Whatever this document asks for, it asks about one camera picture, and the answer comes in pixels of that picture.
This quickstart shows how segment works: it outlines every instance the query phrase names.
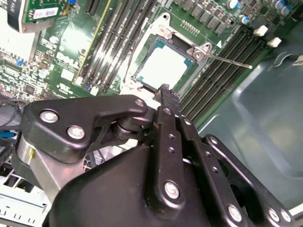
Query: motherboard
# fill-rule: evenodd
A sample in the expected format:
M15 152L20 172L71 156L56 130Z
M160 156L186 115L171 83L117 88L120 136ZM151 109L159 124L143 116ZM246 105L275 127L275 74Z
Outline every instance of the motherboard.
M302 0L18 1L22 29L0 2L0 95L146 100L165 83L196 125L303 18Z

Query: ram slot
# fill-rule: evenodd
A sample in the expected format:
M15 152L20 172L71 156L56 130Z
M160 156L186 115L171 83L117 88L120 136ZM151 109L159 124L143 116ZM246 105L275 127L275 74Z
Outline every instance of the ram slot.
M120 66L122 65L122 63L125 61L128 53L130 52L133 43L136 43L135 41L140 38L141 31L143 29L143 24L145 22L145 18L148 17L151 12L153 7L155 6L157 0L147 0L144 2L144 5L146 5L146 10L144 11L144 13L141 13L140 15L138 15L137 17L134 18L134 23L135 22L139 22L135 28L135 31L132 32L129 36L128 39L125 39L123 42L123 45L126 45L126 47L124 48L123 52L121 53L117 63L113 66L113 71L110 73L109 76L106 77L106 79L103 81L103 84L105 84L104 88L105 90L107 90L110 85L113 83L117 72L120 68Z
M257 52L253 53L252 59L256 59L263 51L264 49L258 49ZM231 78L230 81L227 82L226 86L224 86L224 89L218 90L218 92L214 93L212 97L205 103L204 107L197 112L196 116L192 118L193 122L197 122L201 117L203 117L204 114L218 101L218 99L224 95L225 91L233 85L233 83L239 78L239 76L245 71L246 69L244 68L239 68L238 69L238 76L234 76Z
M264 49L266 44L263 40L242 28L219 56L251 64ZM198 121L244 71L244 68L214 60L182 98L182 113L193 122Z
M231 58L236 61L236 58L239 56L239 50L244 50L244 48L247 46L247 44L251 41L248 37L243 37L241 40L239 40L239 43L233 46L232 51L230 51L227 54L228 58ZM217 80L221 78L221 76L225 73L227 67L230 67L231 64L226 62L218 62L219 65L210 72L210 75L207 77L205 81L202 81L202 85L200 85L196 90L196 93L194 93L193 97L190 98L190 101L187 103L187 106L182 109L185 113L190 113L191 110L198 104L197 102L194 103L194 106L189 106L192 100L195 100L197 95L201 94L201 91L203 91L202 97L203 98L208 91L212 88L214 83L216 83Z
M220 53L219 57L223 58L229 58L231 51L235 49L239 45L239 43L246 37L246 33L243 32L243 29L245 27L242 26L238 32L234 35L234 37L229 41L228 46L226 46ZM195 97L198 95L199 90L202 89L204 86L204 83L207 81L205 80L205 77L210 78L216 70L223 65L224 62L219 60L213 60L210 66L205 70L205 72L201 75L201 78L196 82L196 84L193 85L193 87L181 98L181 110L184 111L184 109L187 107L187 105L195 99Z
M244 63L251 63L253 62L253 60L255 60L254 57L255 56L255 52L259 52L258 50L262 50L263 45L260 44L256 44L256 43L252 43L251 45L247 46L247 49L245 51L247 51L248 55L243 54L241 55L239 58L237 58L238 61L244 62ZM235 66L230 66L225 72L225 77L222 78L222 80L218 81L217 84L215 86L212 87L211 90L209 90L208 94L202 99L200 98L198 101L198 105L195 107L194 111L192 110L192 112L190 112L190 114L188 115L188 118L190 119L194 119L197 117L197 115L200 115L201 112L203 112L204 110L207 110L206 105L214 99L214 97L216 97L217 93L220 93L222 91L225 90L225 88L223 88L224 85L226 84L230 84L229 81L232 80L236 80L240 75L241 75L241 71L244 71L245 69L242 69L241 67L235 67Z
M245 50L245 48L251 43L251 41L252 39L250 37L242 38L241 42L238 45L234 46L233 50L228 54L228 57L234 59L235 61L239 61L238 57L242 54L242 50ZM227 69L230 68L231 66L232 65L229 63L220 62L219 66L211 72L210 76L208 76L208 79L205 80L203 84L199 87L198 93L195 94L195 95L200 95L201 91L203 91L202 96L199 97L199 101L205 95L207 95L209 90L214 86L214 84L217 83L218 80L221 79L222 76L225 76ZM193 108L195 108L195 106L198 104L199 104L198 102L195 102L193 106L191 107L187 106L186 108L183 109L183 111L186 113L190 113L193 110Z
M138 7L143 4L143 2L139 0L129 1L129 2L130 5L127 8L127 11L125 11L126 14L124 15L123 23L121 24L121 27L118 30L118 35L116 35L115 40L111 43L110 49L106 53L106 57L105 57L106 61L102 62L102 64L98 65L98 67L96 67L95 69L95 74L97 74L98 76L96 76L95 79L93 80L93 84L102 85L102 82L106 79L106 73L104 72L106 72L108 68L113 64L113 60L117 56L117 52L119 51L119 48L121 48L121 42L124 39L126 39L125 34L129 32L132 26L132 18L136 13L136 11L138 10ZM133 14L131 15L132 10L130 7L134 2L136 3L136 6Z
M98 41L98 44L95 48L95 51L91 57L89 64L87 66L84 66L83 69L81 70L80 76L84 78L85 82L86 81L89 82L90 80L93 80L91 78L93 76L92 72L93 72L96 64L98 64L98 62L100 61L100 56L101 56L102 52L104 51L106 44L111 39L114 28L115 28L116 24L118 23L118 19L120 18L121 9L123 8L123 5L124 5L123 0L119 0L119 2L116 4L114 12L109 17L110 21L107 23L101 39Z
M93 57L89 63L89 67L86 69L85 82L91 83L96 75L96 69L100 68L100 65L103 62L105 54L109 50L114 38L116 37L116 31L121 26L121 23L124 20L125 14L127 13L127 7L124 7L125 3L123 0L120 0L117 3L115 11L106 27L104 34L101 37L101 40L98 42L97 48L94 51Z

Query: white connector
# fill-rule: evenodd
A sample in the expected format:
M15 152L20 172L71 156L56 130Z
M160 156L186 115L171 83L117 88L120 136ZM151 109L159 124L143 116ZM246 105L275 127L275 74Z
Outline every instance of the white connector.
M254 31L254 35L256 36L264 36L265 33L268 31L268 28L265 25L262 25L258 29Z
M281 42L282 42L281 39L279 39L278 37L275 37L275 38L273 38L272 40L270 40L270 41L267 43L267 45L268 45L268 46L271 46L271 47L273 47L273 48L277 48L277 47L280 45Z

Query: blue cable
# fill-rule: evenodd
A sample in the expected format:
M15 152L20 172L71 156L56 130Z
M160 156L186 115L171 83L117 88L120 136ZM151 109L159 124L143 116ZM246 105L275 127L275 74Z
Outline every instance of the blue cable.
M0 138L12 138L15 136L15 133L10 131L0 131Z

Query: silver screw head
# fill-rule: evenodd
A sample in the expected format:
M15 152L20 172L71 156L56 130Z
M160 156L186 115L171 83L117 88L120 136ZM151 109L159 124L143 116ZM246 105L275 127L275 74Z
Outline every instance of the silver screw head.
M202 53L201 52L196 52L194 55L195 55L195 58L199 59L199 58L201 58Z
M55 123L59 119L58 115L52 111L43 111L40 113L40 118L47 123Z
M214 137L211 137L210 140L211 140L211 142L213 142L214 144L218 144L218 141L217 141Z
M242 216L241 213L239 212L239 210L233 206L233 205L228 205L227 207L229 214L231 215L231 217L237 221L237 222L241 222L242 221Z
M275 222L279 222L279 221L280 221L279 216L277 215L277 213L276 213L273 209L269 208L269 209L268 209L268 213L269 213L270 217L271 217Z
M282 217L285 219L285 221L287 221L287 222L292 222L292 219L291 219L290 216L286 213L285 210L281 210L281 215L282 215Z
M135 102L138 106L141 106L141 107L144 106L144 103L140 99L137 99Z
M84 138L85 132L80 126L71 126L67 129L67 134L73 139L80 140Z
M184 121L185 121L185 123L186 123L187 125L191 125L191 122L190 122L189 119L185 118Z
M177 199L180 195L179 188L173 182L167 181L164 184L164 189L166 194L172 199Z
M170 110L168 108L164 108L164 112L167 113L168 115L171 114Z
M207 50L207 51L208 51L209 49L210 49L209 44L206 44L206 45L205 45L205 50Z

